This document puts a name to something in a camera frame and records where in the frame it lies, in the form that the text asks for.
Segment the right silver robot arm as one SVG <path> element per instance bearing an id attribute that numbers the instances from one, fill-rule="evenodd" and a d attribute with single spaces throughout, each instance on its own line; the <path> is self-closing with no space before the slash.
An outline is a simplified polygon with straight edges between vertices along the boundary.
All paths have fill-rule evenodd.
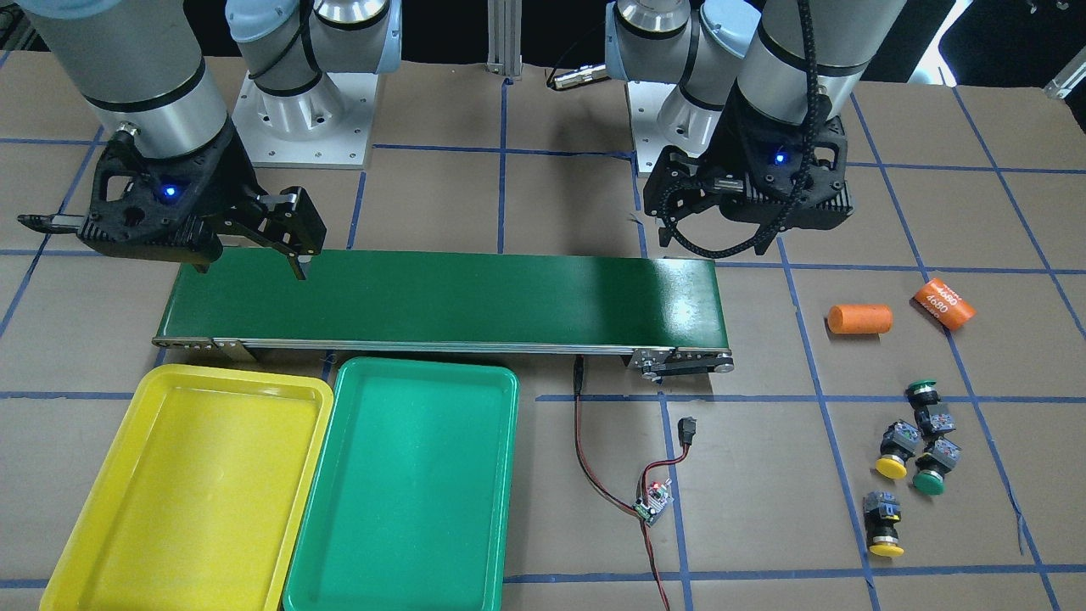
<path id="1" fill-rule="evenodd" d="M 361 169 L 378 77 L 402 59 L 400 1 L 229 1 L 247 80 L 228 109 L 179 1 L 23 1 L 106 135 L 85 214 L 22 214 L 112 258 L 220 259 L 222 236 L 282 254 L 298 279 L 326 225 L 258 165 Z"/>

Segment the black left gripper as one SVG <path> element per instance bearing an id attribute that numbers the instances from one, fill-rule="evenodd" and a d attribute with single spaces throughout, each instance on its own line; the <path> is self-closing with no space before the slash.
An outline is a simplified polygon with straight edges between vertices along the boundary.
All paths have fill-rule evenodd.
<path id="1" fill-rule="evenodd" d="M 830 231 L 853 216 L 845 178 L 847 137 L 826 94 L 815 96 L 817 124 L 810 142 L 804 139 L 806 119 L 795 126 L 773 120 L 738 90 L 729 102 L 700 155 L 668 144 L 649 174 L 643 202 L 657 221 L 660 246 L 678 241 L 703 258 L 722 258 L 725 249 L 696 246 L 679 231 L 680 221 L 706 211 L 758 225 L 749 239 L 757 255 L 763 255 L 776 233 Z"/>

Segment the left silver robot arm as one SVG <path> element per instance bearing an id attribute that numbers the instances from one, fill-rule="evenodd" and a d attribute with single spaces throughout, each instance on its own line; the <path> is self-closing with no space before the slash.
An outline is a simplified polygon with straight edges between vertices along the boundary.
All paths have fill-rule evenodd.
<path id="1" fill-rule="evenodd" d="M 853 216 L 841 111 L 901 1 L 613 1 L 605 69 L 627 84 L 660 246 L 722 259 Z"/>

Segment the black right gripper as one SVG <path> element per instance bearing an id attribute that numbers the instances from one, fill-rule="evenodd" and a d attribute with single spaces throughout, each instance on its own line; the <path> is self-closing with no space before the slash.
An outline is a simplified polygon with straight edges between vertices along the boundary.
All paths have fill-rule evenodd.
<path id="1" fill-rule="evenodd" d="M 17 221 L 38 233 L 74 233 L 112 258 L 185 263 L 201 273 L 220 259 L 220 236 L 238 236 L 286 255 L 295 278 L 307 279 L 326 225 L 305 189 L 265 194 L 233 120 L 204 147 L 169 160 L 140 154 L 139 133 L 124 120 L 112 135 L 84 216 L 20 214 Z"/>

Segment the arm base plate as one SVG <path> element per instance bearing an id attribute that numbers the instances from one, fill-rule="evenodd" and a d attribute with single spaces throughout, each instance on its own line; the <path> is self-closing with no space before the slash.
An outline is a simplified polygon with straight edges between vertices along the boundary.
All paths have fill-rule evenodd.
<path id="1" fill-rule="evenodd" d="M 662 148 L 671 144 L 675 133 L 674 117 L 668 106 L 675 84 L 627 81 L 627 105 L 635 165 L 641 178 L 648 178 L 654 170 Z"/>
<path id="2" fill-rule="evenodd" d="M 331 73 L 310 92 L 241 86 L 232 119 L 252 166 L 359 171 L 368 162 L 380 75 Z"/>

